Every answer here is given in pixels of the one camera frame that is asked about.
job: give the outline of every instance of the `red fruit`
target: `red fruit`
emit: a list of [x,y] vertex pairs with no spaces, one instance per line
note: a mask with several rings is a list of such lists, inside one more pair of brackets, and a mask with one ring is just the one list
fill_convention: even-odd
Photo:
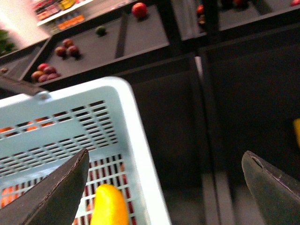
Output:
[[248,6],[247,0],[234,0],[237,7],[246,8]]
[[57,71],[56,71],[56,68],[54,68],[54,67],[46,67],[45,69],[44,69],[44,73],[45,74],[55,74]]
[[297,6],[297,5],[299,5],[300,4],[300,0],[293,0],[292,2],[291,2],[291,6]]
[[69,48],[70,46],[74,45],[74,41],[69,38],[63,40],[62,43],[64,44],[65,48]]
[[62,47],[62,46],[58,46],[56,49],[55,49],[55,53],[57,56],[59,57],[66,57],[67,55],[67,51],[65,49],[65,47]]
[[41,75],[43,75],[43,71],[36,71],[31,75],[32,81],[37,82]]
[[197,12],[197,16],[198,17],[201,16],[201,15],[203,15],[204,14],[204,7],[203,7],[203,5],[199,5],[196,12]]
[[45,82],[47,81],[47,78],[48,78],[48,74],[43,74],[39,77],[38,82],[39,83]]
[[48,63],[42,63],[41,65],[39,65],[39,66],[37,67],[37,70],[39,70],[39,71],[44,71],[44,69],[45,69],[46,67],[48,67],[48,66],[49,66]]
[[137,19],[146,17],[147,15],[147,6],[144,3],[136,3],[132,6],[131,12],[133,16]]
[[80,56],[80,51],[79,48],[75,45],[70,46],[67,49],[67,52],[70,56],[74,57],[74,58],[78,58]]
[[47,77],[47,80],[49,81],[49,80],[52,80],[52,79],[55,79],[55,78],[58,78],[58,77],[60,77],[59,74],[49,74],[49,76]]

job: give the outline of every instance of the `gray bin floor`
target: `gray bin floor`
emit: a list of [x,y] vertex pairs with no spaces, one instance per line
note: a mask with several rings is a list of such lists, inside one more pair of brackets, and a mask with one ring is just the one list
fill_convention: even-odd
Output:
[[233,210],[237,225],[264,225],[263,219],[247,186],[236,187],[233,195]]
[[163,190],[172,225],[205,225],[201,188]]

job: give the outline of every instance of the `white shelf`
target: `white shelf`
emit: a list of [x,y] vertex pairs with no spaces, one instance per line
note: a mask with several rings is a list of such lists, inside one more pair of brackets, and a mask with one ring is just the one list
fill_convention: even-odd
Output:
[[60,11],[59,13],[54,14],[54,15],[48,17],[47,19],[44,19],[44,20],[38,22],[37,26],[41,26],[41,25],[43,25],[43,24],[45,24],[45,23],[47,23],[47,22],[49,22],[51,20],[54,20],[54,19],[56,19],[56,18],[58,18],[58,17],[60,17],[60,16],[62,16],[64,14],[67,14],[67,13],[69,13],[69,12],[71,12],[71,11],[73,11],[73,10],[81,7],[81,6],[84,6],[84,5],[88,4],[88,3],[90,3],[91,1],[93,1],[93,0],[85,0],[85,1],[82,1],[82,2],[80,2],[78,4],[75,4],[71,8],[68,8],[66,10]]

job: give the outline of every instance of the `green plant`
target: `green plant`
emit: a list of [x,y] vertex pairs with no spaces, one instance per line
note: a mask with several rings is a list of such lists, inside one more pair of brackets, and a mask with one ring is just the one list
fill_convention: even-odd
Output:
[[247,151],[242,159],[247,186],[266,225],[300,224],[300,182]]
[[0,30],[0,56],[6,55],[15,50],[15,44],[10,41],[8,31]]

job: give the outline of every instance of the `green fruit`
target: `green fruit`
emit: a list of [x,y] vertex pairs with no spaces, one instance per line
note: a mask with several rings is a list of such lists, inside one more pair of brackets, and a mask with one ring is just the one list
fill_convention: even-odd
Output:
[[104,26],[99,26],[96,28],[96,34],[103,36],[106,34],[106,28]]

